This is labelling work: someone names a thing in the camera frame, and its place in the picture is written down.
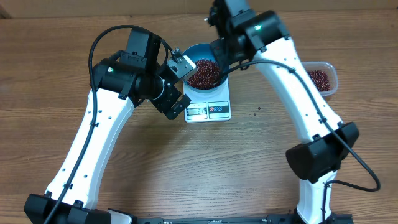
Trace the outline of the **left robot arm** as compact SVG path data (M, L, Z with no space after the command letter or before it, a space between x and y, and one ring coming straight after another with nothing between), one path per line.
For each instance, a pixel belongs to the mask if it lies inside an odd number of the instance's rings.
M164 39L129 26L124 50L89 63L91 90L85 115L60 170L43 195L30 194L24 205L32 223L135 223L135 216L98 210L98 195L118 136L134 109L150 101L168 119L189 104L175 84L192 76L195 63Z

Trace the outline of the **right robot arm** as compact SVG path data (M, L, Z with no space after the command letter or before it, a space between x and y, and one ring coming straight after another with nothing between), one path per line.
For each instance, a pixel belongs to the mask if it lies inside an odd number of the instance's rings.
M212 4L208 23L218 39L211 43L226 73L254 65L269 81L288 111L299 145L286 151L300 180L300 199L292 218L269 223L352 223L351 215L330 210L331 186L342 160L359 136L328 106L299 59L288 29L274 11L256 14L246 1Z

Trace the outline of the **blue bowl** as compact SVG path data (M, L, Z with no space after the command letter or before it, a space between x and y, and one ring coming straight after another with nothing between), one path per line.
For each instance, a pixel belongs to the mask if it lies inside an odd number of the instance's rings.
M200 60L200 59L208 59L208 60L211 60L211 61L216 63L216 60L215 60L215 58L214 58L214 56L213 56L213 54L212 54L212 52L210 50L210 45L209 44L196 44L196 45L193 45L193 46L189 47L186 51L184 51L183 55L188 56L194 63L197 60ZM220 77L220 81L221 81L220 85L217 86L216 88L213 88L213 89L210 89L210 90L199 90L199 89L193 88L193 87L188 85L187 80L183 79L183 83L186 84L186 86L188 86L189 89L191 89L191 90L193 90L195 92L198 92L198 93L210 93L212 91L215 91L219 87L221 87L221 85L226 82L227 76L225 76L223 78Z

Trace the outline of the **red beans in bowl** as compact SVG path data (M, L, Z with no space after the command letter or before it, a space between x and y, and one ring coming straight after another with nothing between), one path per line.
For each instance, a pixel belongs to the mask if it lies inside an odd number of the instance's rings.
M220 85L220 68L217 63L200 59L195 65L197 71L187 80L189 86L199 90L210 90Z

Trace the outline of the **white kitchen scale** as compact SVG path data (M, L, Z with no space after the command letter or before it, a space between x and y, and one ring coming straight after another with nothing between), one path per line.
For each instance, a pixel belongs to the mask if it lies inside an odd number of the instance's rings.
M183 83L183 92L191 99L184 111L187 123L229 121L231 102L228 78L222 84L210 90L199 90Z

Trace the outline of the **red beans in container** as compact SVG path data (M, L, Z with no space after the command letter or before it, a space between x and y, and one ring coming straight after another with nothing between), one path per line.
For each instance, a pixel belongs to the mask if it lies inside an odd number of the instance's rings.
M307 73L319 92L330 90L330 82L326 72L322 70L311 70Z

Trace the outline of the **clear plastic container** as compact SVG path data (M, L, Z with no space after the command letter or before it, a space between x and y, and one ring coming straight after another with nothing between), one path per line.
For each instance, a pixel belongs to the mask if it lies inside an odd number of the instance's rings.
M330 96L337 91L338 76L334 66L328 62L303 62L302 64L321 96Z

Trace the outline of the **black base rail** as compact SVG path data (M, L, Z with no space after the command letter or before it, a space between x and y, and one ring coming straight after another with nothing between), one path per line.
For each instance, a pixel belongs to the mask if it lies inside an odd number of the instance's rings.
M299 224L304 223L296 210L293 213L269 214L264 217L231 217L231 218L138 218L130 213L109 208L111 223L132 224Z

